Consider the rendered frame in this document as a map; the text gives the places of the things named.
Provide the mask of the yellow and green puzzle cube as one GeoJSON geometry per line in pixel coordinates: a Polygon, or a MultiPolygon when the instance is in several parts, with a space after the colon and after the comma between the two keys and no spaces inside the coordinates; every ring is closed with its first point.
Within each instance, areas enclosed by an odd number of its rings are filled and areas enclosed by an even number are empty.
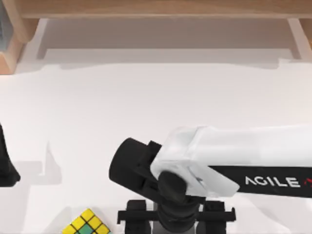
{"type": "Polygon", "coordinates": [[[86,209],[67,225],[61,234],[112,234],[112,232],[91,209],[86,209]]]}

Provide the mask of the wooden open shelf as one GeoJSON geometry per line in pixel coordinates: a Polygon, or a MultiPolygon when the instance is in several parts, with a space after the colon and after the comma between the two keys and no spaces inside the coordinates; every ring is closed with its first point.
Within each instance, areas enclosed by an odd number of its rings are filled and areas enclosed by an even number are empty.
{"type": "Polygon", "coordinates": [[[20,52],[44,18],[264,18],[298,19],[312,49],[312,0],[0,0],[13,27],[0,49],[0,75],[14,73],[20,52]]]}

